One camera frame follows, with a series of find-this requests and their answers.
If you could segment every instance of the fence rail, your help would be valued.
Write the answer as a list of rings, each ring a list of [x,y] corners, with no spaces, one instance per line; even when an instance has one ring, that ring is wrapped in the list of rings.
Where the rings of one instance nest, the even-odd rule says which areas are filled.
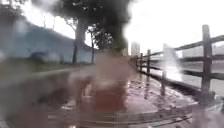
[[[175,51],[180,51],[180,50],[187,50],[195,47],[202,46],[203,47],[203,56],[199,57],[185,57],[185,58],[179,58],[179,61],[181,63],[185,62],[202,62],[203,63],[203,71],[190,71],[190,70],[181,70],[180,73],[186,74],[186,75],[191,75],[191,76],[197,76],[201,77],[201,87],[200,87],[200,93],[201,95],[208,95],[210,94],[210,86],[211,86],[211,79],[218,79],[218,80],[224,80],[224,73],[212,73],[211,72],[211,67],[212,67],[212,61],[217,61],[217,60],[224,60],[224,55],[218,54],[218,55],[212,55],[212,44],[217,43],[220,41],[224,41],[224,35],[217,36],[214,38],[210,38],[210,32],[209,32],[209,27],[208,25],[203,25],[202,26],[202,32],[203,32],[203,40],[192,43],[192,44],[187,44],[178,48],[174,48]],[[152,56],[156,55],[161,55],[163,52],[156,52],[156,53],[150,53],[150,50],[148,50],[148,54],[143,56],[141,54],[140,57],[138,57],[136,60],[136,66],[138,67],[139,71],[141,73],[144,73],[148,76],[156,76],[159,77],[159,80],[162,83],[162,88],[165,89],[165,86],[167,82],[175,83],[177,81],[172,81],[167,79],[167,74],[164,69],[158,66],[152,66],[151,64],[157,64],[159,62],[162,62],[162,59],[151,59]],[[162,76],[157,76],[155,74],[150,73],[150,69],[154,70],[160,70],[162,71]],[[188,84],[179,82],[179,84],[188,86]]]

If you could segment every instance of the foliage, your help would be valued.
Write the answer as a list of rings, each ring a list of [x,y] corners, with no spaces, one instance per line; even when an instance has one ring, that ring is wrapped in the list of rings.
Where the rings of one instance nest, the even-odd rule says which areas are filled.
[[[54,13],[91,26],[93,39],[100,49],[121,51],[126,47],[123,26],[128,22],[130,0],[63,0]]]
[[[22,13],[22,11],[21,11],[21,9],[19,7],[13,8],[10,5],[2,5],[2,4],[0,4],[0,15],[1,15],[1,17],[16,18],[21,13]]]

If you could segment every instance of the sky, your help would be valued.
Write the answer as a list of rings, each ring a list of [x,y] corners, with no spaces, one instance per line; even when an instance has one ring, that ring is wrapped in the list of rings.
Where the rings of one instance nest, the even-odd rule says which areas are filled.
[[[203,24],[210,26],[212,37],[218,36],[224,34],[223,5],[223,0],[135,0],[129,7],[131,20],[124,28],[124,35],[129,44],[139,43],[143,53],[147,49],[160,51],[164,43],[177,47],[200,41]],[[45,20],[46,28],[75,39],[75,32],[61,17],[53,17],[29,2],[23,9],[34,25],[44,27]],[[91,45],[89,34],[86,43]]]

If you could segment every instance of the tree trunk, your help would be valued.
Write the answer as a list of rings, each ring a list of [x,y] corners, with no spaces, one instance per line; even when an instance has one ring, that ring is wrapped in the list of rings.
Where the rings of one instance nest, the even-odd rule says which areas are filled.
[[[54,22],[53,22],[52,30],[54,30],[54,27],[55,27],[55,17],[54,17]]]
[[[12,5],[12,0],[9,0],[9,5]]]
[[[46,28],[46,17],[44,12],[42,12],[42,17],[43,17],[44,28]]]
[[[93,43],[93,34],[91,33],[91,41],[92,41],[92,63],[94,63],[94,43]]]
[[[112,49],[118,53],[122,53],[122,51],[127,47],[127,42],[123,37],[122,26],[114,26],[111,31],[111,34],[114,39]]]
[[[74,54],[73,54],[73,63],[77,63],[77,57],[78,57],[78,50],[80,46],[84,45],[85,41],[85,32],[88,28],[88,24],[86,23],[86,20],[79,19],[78,25],[75,32],[75,42],[74,42]]]

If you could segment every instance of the water splash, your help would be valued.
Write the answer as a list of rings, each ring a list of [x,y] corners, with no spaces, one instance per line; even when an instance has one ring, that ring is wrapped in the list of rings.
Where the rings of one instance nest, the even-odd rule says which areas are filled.
[[[169,47],[167,44],[163,45],[163,63],[162,68],[167,73],[167,78],[172,80],[181,81],[182,76],[180,74],[181,71],[181,63],[179,61],[178,55],[175,50]]]

